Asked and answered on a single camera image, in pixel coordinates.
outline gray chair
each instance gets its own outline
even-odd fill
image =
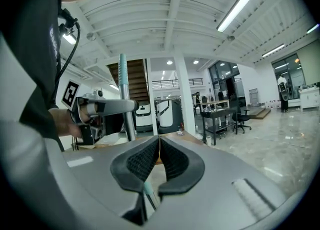
[[[235,96],[235,95],[232,95],[231,96],[231,99],[230,99],[230,108],[236,108],[237,109],[237,112],[234,113],[232,115],[232,119],[234,121],[236,121],[236,114],[237,114],[237,120],[238,120],[238,126],[237,128],[241,128],[243,133],[245,133],[245,128],[249,128],[250,130],[252,129],[250,126],[247,126],[245,125],[245,122],[246,121],[249,121],[250,120],[250,116],[247,115],[248,111],[250,111],[249,109],[245,109],[245,114],[241,114],[241,108],[240,108],[240,105],[239,105],[239,101],[238,101],[238,98]]]

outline hand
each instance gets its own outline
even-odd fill
[[[88,111],[86,106],[80,106],[80,118],[84,121],[87,122],[90,120],[90,117],[88,116]],[[76,138],[81,138],[81,130],[78,125],[76,125],[72,119],[71,123],[68,123],[68,132],[70,133],[71,136],[76,137]]]
[[[78,125],[76,125],[70,116],[70,112],[67,109],[51,108],[51,113],[59,137],[72,135],[77,138],[81,138],[81,131]],[[90,120],[90,117],[85,106],[80,107],[80,117],[84,122]]]

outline black shirt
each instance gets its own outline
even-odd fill
[[[1,31],[21,66],[37,85],[20,122],[34,128],[44,138],[56,140],[63,151],[54,119],[48,112],[57,107],[53,95],[56,66],[60,61],[60,8],[61,0],[7,0]]]

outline doorway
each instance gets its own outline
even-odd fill
[[[233,78],[226,79],[225,84],[227,89],[227,98],[230,100],[231,96],[236,94]]]

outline wooden staircase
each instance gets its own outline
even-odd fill
[[[129,94],[130,99],[135,101],[150,101],[147,89],[147,81],[145,76],[145,68],[143,59],[127,61]],[[119,86],[118,79],[118,63],[109,64],[108,68],[114,79],[114,82]]]

